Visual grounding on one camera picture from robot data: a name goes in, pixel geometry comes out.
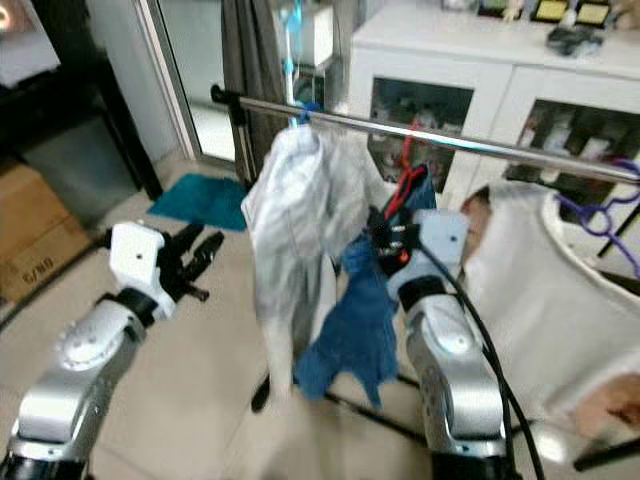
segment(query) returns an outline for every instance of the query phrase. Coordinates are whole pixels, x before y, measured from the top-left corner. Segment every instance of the hanger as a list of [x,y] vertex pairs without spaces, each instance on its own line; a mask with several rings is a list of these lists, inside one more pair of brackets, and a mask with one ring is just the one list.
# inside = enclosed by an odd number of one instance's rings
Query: hanger
[[[619,167],[635,172],[638,176],[638,181],[640,182],[640,167],[634,162],[617,159],[614,160],[613,163]],[[634,275],[636,278],[640,279],[640,259],[624,244],[620,237],[616,235],[616,226],[610,212],[611,208],[615,205],[624,205],[640,201],[640,186],[633,195],[629,197],[614,197],[604,205],[578,205],[573,200],[570,200],[560,194],[557,194],[556,198],[562,205],[578,215],[580,225],[589,235],[593,235],[594,237],[607,237],[609,241],[615,245],[620,252],[622,252],[627,260],[629,260],[633,266]],[[602,228],[592,227],[589,225],[589,221],[596,214],[600,214],[601,218],[604,219],[604,226]]]

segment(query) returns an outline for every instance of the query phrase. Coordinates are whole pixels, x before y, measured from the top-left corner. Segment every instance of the curtain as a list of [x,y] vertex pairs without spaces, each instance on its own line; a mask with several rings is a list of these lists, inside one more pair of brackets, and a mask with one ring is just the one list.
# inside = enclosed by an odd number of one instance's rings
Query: curtain
[[[222,60],[225,89],[271,102],[284,103],[284,79],[275,28],[266,0],[223,0]],[[260,172],[275,135],[287,126],[285,119],[247,113],[254,170]],[[236,172],[247,183],[246,159],[240,134],[233,128]]]

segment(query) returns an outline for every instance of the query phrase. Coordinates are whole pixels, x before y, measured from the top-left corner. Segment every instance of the teal mat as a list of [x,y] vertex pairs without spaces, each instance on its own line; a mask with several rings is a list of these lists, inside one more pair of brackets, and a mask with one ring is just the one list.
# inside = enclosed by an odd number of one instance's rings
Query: teal mat
[[245,195],[244,188],[228,178],[189,173],[163,193],[149,213],[241,232],[247,228],[240,210]]

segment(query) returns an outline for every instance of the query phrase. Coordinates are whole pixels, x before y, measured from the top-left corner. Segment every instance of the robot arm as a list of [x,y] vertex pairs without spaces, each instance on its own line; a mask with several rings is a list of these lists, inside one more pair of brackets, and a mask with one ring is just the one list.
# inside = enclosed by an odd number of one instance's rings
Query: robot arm
[[191,282],[213,261],[222,233],[206,239],[188,265],[181,261],[202,230],[191,225],[170,237],[135,223],[113,228],[109,263],[122,289],[61,335],[51,365],[20,405],[1,479],[82,478],[113,391],[146,330],[168,319],[185,294],[208,297]]
[[394,269],[388,291],[406,312],[407,352],[419,377],[433,478],[511,480],[519,477],[506,458],[500,388],[482,341],[458,298],[446,292],[440,271],[417,248],[417,242],[428,246],[455,271],[467,228],[462,214],[419,210],[412,225],[387,227],[377,240],[374,233],[374,241],[383,258],[411,251],[408,263]]

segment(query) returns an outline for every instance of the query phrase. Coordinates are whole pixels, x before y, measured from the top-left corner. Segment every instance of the blue towel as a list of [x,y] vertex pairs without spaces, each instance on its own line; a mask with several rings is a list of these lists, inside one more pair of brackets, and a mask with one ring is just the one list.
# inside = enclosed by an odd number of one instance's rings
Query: blue towel
[[189,173],[163,193],[149,213],[241,232],[247,228],[240,210],[245,195],[229,178]]
[[[409,212],[435,208],[429,175],[423,177],[405,207]],[[398,304],[387,294],[387,279],[378,267],[371,239],[363,234],[342,255],[349,275],[347,291],[327,316],[318,339],[296,362],[294,377],[311,399],[325,394],[339,372],[353,374],[375,408],[380,384],[398,372],[393,316]]]

